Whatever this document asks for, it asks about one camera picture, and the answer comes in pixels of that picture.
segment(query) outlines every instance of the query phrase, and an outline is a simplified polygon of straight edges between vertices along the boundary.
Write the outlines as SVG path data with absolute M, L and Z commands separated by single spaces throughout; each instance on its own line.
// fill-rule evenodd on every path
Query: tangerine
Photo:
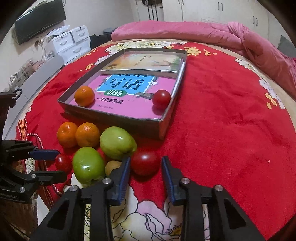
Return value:
M 87 107 L 94 101 L 94 91 L 88 86 L 81 86 L 76 90 L 74 99 L 77 105 Z
M 75 133 L 77 125 L 73 122 L 64 122 L 57 131 L 57 139 L 62 147 L 71 148 L 77 145 Z
M 83 123 L 77 128 L 76 141 L 80 147 L 95 148 L 100 142 L 100 131 L 93 123 Z

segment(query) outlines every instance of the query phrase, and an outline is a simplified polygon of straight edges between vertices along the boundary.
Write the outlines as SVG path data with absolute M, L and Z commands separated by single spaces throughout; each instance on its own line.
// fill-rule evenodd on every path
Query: pink duvet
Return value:
M 181 39 L 218 45 L 251 60 L 296 99 L 296 63 L 268 40 L 238 22 L 141 21 L 125 24 L 112 33 L 113 41 L 127 39 Z

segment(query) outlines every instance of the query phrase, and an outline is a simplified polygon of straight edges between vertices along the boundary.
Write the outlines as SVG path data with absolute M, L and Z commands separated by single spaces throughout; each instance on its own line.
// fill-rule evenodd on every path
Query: wall-mounted tv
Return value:
M 41 3 L 20 16 L 15 22 L 15 33 L 19 44 L 29 41 L 46 29 L 66 20 L 62 0 Z

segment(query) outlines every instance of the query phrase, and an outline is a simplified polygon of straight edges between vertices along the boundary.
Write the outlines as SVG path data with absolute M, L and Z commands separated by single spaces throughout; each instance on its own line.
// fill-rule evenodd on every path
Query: pink book cover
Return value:
M 145 74 L 100 75 L 88 84 L 95 101 L 88 108 L 136 119 L 161 119 L 164 111 L 153 107 L 158 90 L 172 94 L 176 79 Z

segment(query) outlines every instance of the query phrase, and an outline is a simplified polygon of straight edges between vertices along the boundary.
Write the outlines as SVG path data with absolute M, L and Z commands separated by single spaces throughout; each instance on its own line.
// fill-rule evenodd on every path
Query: cherry tomato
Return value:
M 69 174 L 72 170 L 72 161 L 65 154 L 58 154 L 55 159 L 56 168 L 60 171 L 63 171 Z
M 158 90 L 152 97 L 153 104 L 159 109 L 166 109 L 170 103 L 171 95 L 166 90 Z
M 139 176 L 155 174 L 160 167 L 160 158 L 150 151 L 138 151 L 131 158 L 131 169 Z

